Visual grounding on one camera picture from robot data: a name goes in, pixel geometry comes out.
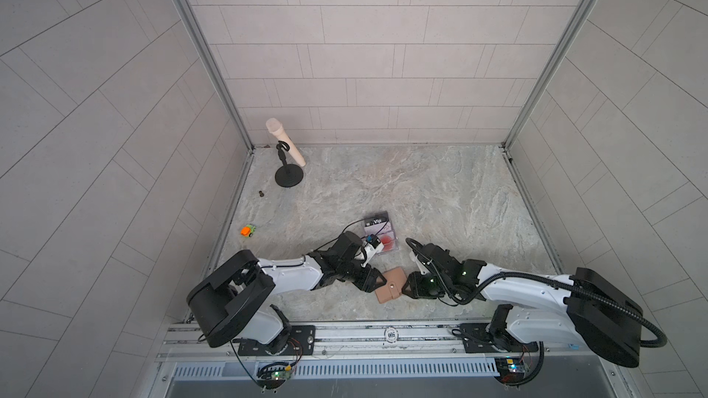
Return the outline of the right circuit board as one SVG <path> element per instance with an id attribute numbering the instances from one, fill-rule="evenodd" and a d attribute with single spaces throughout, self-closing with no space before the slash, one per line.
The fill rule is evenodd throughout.
<path id="1" fill-rule="evenodd" d="M 527 376 L 527 364 L 520 357 L 498 357 L 494 362 L 499 383 L 519 383 Z"/>

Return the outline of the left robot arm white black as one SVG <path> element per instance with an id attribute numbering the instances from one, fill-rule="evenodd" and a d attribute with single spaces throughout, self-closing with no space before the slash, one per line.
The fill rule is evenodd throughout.
<path id="1" fill-rule="evenodd" d="M 381 271 L 371 266 L 384 248 L 375 235 L 361 238 L 344 231 L 328 249 L 315 249 L 301 259 L 259 259 L 242 250 L 197 284 L 186 304 L 212 348 L 235 339 L 252 340 L 278 355 L 289 345 L 291 324 L 270 299 L 323 289 L 336 281 L 372 293 L 386 284 Z"/>

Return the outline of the beige microphone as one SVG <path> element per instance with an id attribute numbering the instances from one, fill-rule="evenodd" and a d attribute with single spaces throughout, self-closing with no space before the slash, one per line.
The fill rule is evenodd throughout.
<path id="1" fill-rule="evenodd" d="M 267 130 L 278 142 L 285 142 L 289 146 L 289 154 L 291 155 L 292 159 L 300 166 L 300 167 L 305 167 L 306 166 L 306 161 L 304 156 L 302 156 L 302 153 L 300 153 L 300 150 L 298 147 L 295 146 L 289 135 L 286 133 L 284 126 L 282 125 L 282 122 L 276 118 L 269 118 L 266 122 L 265 125 L 267 126 Z"/>

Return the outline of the white ventilation grille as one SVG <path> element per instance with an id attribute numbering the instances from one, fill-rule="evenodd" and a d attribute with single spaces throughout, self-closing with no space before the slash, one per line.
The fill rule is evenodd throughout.
<path id="1" fill-rule="evenodd" d="M 173 371 L 176 381 L 247 381 L 256 377 L 255 362 L 179 363 Z M 473 378 L 498 377 L 493 359 L 317 359 L 302 361 L 295 368 L 295 380 Z"/>

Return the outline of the circuit board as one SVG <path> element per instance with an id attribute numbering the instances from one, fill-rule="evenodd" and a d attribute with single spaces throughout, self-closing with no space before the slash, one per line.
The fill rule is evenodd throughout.
<path id="1" fill-rule="evenodd" d="M 293 363 L 274 362 L 260 368 L 257 377 L 260 381 L 287 381 L 295 370 Z"/>
<path id="2" fill-rule="evenodd" d="M 499 383 L 519 383 L 527 376 L 527 364 L 520 357 L 498 357 L 494 362 Z"/>

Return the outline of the white card red circle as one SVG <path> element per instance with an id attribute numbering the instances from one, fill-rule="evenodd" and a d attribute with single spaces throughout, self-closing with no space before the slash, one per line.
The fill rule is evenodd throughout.
<path id="1" fill-rule="evenodd" d="M 380 235 L 379 240 L 383 244 L 382 252 L 392 252 L 398 249 L 398 239 L 394 234 Z"/>

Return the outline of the black VIP card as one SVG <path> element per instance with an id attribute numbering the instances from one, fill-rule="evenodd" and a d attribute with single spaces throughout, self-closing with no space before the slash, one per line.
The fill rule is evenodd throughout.
<path id="1" fill-rule="evenodd" d="M 389 221 L 388 213 L 386 211 L 379 212 L 379 213 L 369 215 L 369 217 L 366 217 L 366 219 L 364 220 L 364 226 L 366 228 L 368 228 L 368 227 L 373 227 L 376 225 L 383 225 L 384 223 L 387 223 L 388 221 Z"/>

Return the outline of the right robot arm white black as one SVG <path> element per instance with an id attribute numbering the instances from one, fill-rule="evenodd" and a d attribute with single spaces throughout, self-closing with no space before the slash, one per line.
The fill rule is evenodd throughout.
<path id="1" fill-rule="evenodd" d="M 490 337 L 519 344 L 568 340 L 615 365 L 639 366 L 647 324 L 643 309 L 596 271 L 579 267 L 571 276 L 535 275 L 481 260 L 458 261 L 433 243 L 406 243 L 419 268 L 403 288 L 409 298 L 446 297 L 453 306 L 496 302 Z"/>

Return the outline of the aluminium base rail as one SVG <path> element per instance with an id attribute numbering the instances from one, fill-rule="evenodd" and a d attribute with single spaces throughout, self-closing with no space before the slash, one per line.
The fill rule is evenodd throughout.
<path id="1" fill-rule="evenodd" d="M 494 346 L 486 337 L 488 325 L 460 322 L 305 322 L 294 324 L 285 348 L 268 351 L 250 339 L 237 339 L 212 348 L 196 324 L 171 325 L 158 349 L 158 359 L 243 360 L 287 359 L 423 359 L 424 357 L 502 357 L 535 355 L 533 345 L 512 350 Z"/>

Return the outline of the black microphone stand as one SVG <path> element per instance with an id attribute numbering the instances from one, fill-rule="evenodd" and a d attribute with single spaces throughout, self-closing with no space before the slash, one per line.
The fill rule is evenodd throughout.
<path id="1" fill-rule="evenodd" d="M 304 177 L 304 172 L 299 165 L 287 162 L 286 153 L 290 150 L 291 147 L 287 142 L 278 141 L 277 151 L 281 166 L 275 173 L 275 181 L 278 186 L 283 188 L 291 188 L 300 184 Z"/>

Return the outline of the left circuit board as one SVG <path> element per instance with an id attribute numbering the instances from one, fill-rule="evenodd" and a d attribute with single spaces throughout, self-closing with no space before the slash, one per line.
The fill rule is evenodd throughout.
<path id="1" fill-rule="evenodd" d="M 293 363 L 274 362 L 260 368 L 257 377 L 260 381 L 287 381 L 295 370 Z"/>

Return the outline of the pink leather card wallet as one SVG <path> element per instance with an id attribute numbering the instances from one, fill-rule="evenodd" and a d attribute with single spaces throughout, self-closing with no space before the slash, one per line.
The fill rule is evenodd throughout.
<path id="1" fill-rule="evenodd" d="M 400 266 L 383 273 L 383 277 L 386 279 L 385 285 L 374 291 L 380 304 L 400 298 L 402 289 L 407 282 L 407 275 Z"/>

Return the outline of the orange green toy car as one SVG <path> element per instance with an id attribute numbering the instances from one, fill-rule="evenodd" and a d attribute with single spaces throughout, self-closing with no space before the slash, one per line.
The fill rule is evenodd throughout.
<path id="1" fill-rule="evenodd" d="M 240 230 L 240 234 L 243 237 L 252 237 L 255 232 L 256 232 L 256 226 L 251 225 L 251 224 L 244 226 Z"/>

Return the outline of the clear acrylic card holder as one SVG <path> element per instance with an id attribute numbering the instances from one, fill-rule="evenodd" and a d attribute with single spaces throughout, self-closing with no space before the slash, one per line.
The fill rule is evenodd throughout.
<path id="1" fill-rule="evenodd" d="M 383 244 L 382 252 L 398 249 L 398 238 L 391 217 L 387 211 L 374 213 L 363 221 L 364 239 L 375 236 Z"/>

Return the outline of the pink floral VIP card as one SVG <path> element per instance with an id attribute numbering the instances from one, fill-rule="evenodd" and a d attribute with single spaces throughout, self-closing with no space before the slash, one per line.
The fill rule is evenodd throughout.
<path id="1" fill-rule="evenodd" d="M 364 232 L 366 236 L 375 235 L 379 237 L 380 235 L 390 233 L 391 230 L 392 224 L 389 221 L 387 223 L 383 223 L 383 225 L 376 225 L 368 228 L 364 227 Z"/>

